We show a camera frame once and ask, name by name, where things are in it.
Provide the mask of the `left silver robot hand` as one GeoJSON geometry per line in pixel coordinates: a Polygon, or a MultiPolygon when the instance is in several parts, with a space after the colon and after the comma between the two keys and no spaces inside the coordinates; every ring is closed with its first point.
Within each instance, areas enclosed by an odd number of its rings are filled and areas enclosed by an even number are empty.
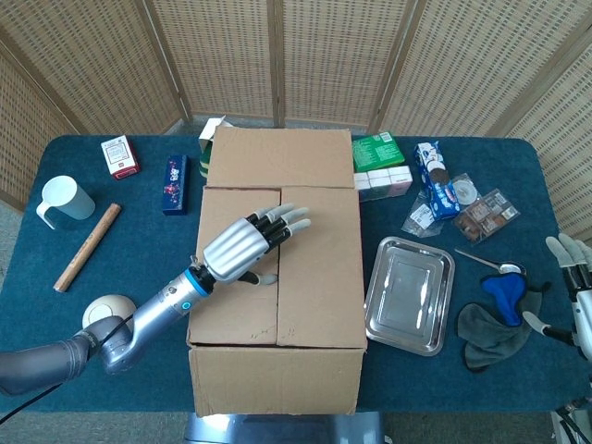
{"type": "Polygon", "coordinates": [[[203,249],[203,265],[212,278],[223,284],[235,281],[268,286],[276,274],[259,274],[252,268],[266,254],[297,232],[311,226],[306,207],[292,203],[261,208],[232,223],[203,249]]]}

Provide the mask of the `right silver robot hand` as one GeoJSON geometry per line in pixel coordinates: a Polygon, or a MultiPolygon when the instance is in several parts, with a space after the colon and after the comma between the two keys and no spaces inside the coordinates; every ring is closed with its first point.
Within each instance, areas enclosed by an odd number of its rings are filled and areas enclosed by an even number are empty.
{"type": "Polygon", "coordinates": [[[591,361],[591,248],[564,233],[545,239],[561,269],[573,311],[574,329],[565,330],[542,322],[523,311],[523,320],[537,333],[577,348],[591,361]]]}

